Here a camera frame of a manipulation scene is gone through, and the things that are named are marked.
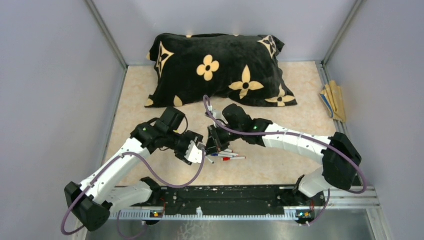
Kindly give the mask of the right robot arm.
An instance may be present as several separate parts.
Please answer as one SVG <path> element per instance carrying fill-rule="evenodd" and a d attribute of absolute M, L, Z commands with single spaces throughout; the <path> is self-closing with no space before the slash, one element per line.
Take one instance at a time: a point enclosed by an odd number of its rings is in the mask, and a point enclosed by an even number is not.
<path fill-rule="evenodd" d="M 243 140 L 250 145 L 298 154 L 321 165 L 296 182 L 293 200 L 299 206 L 307 206 L 315 195 L 331 188 L 351 192 L 356 177 L 364 177 L 360 170 L 362 157 L 342 132 L 333 136 L 311 135 L 271 120 L 253 119 L 236 104 L 228 105 L 221 113 L 210 103 L 204 106 L 206 116 L 214 122 L 208 127 L 206 151 L 209 155 L 227 149 L 231 142 Z"/>

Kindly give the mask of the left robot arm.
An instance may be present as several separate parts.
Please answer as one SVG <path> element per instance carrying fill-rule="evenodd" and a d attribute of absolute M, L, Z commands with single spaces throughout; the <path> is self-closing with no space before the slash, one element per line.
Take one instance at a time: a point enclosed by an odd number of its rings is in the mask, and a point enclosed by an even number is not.
<path fill-rule="evenodd" d="M 138 124 L 123 146 L 96 172 L 81 183 L 68 183 L 64 189 L 68 209 L 60 226 L 62 234 L 70 236 L 82 230 L 81 227 L 73 231 L 65 229 L 70 215 L 74 215 L 82 227 L 93 232 L 102 227 L 112 214 L 133 205 L 145 203 L 149 207 L 156 206 L 161 198 L 158 183 L 173 189 L 191 185 L 203 169 L 206 151 L 201 134 L 188 129 L 182 133 L 177 132 L 181 123 L 186 120 L 183 112 L 168 107 L 160 117 Z M 159 177 L 147 159 L 161 148 L 172 150 L 177 159 L 189 166 L 199 164 L 195 176 L 181 185 L 171 184 Z M 145 164 L 156 179 L 145 177 L 133 185 L 117 187 L 140 163 Z"/>

